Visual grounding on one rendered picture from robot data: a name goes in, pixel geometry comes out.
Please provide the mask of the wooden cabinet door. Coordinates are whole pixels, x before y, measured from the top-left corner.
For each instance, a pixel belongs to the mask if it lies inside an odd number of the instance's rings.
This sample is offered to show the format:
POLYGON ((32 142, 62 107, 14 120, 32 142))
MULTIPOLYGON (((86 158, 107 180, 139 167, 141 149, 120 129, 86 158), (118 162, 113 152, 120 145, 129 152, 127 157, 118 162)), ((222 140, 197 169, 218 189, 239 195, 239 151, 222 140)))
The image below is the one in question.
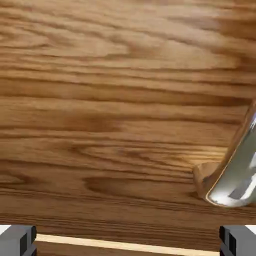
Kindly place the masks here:
POLYGON ((0 223, 214 251, 256 204, 200 198, 256 100, 256 0, 0 0, 0 223))

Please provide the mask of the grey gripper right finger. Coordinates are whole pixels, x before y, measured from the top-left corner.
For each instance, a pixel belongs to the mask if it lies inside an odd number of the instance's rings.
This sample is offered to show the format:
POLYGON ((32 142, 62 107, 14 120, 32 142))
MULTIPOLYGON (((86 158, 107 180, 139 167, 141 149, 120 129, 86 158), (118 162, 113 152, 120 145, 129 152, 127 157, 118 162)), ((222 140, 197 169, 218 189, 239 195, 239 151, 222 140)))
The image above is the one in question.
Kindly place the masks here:
POLYGON ((256 256, 256 225, 222 225, 219 256, 256 256))

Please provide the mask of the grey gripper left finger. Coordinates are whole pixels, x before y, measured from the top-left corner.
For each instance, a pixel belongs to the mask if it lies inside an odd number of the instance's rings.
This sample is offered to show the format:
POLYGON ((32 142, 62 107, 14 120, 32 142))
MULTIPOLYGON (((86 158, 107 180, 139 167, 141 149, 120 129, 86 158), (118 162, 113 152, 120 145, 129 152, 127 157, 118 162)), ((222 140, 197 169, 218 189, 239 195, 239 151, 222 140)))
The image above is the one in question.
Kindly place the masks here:
POLYGON ((0 256, 37 256, 34 225, 0 225, 0 256))

